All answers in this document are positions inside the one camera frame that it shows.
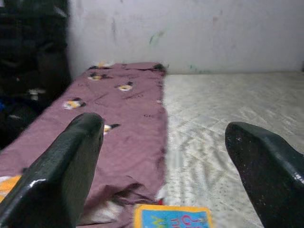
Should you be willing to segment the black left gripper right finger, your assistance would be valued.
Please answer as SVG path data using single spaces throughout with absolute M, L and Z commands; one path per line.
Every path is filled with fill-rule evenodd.
M 231 122 L 225 145 L 265 228 L 304 226 L 304 156 L 264 128 Z

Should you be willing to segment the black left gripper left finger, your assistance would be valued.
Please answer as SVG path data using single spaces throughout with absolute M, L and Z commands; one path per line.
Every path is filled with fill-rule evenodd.
M 0 204 L 3 228 L 74 228 L 89 194 L 104 120 L 77 116 L 39 156 Z

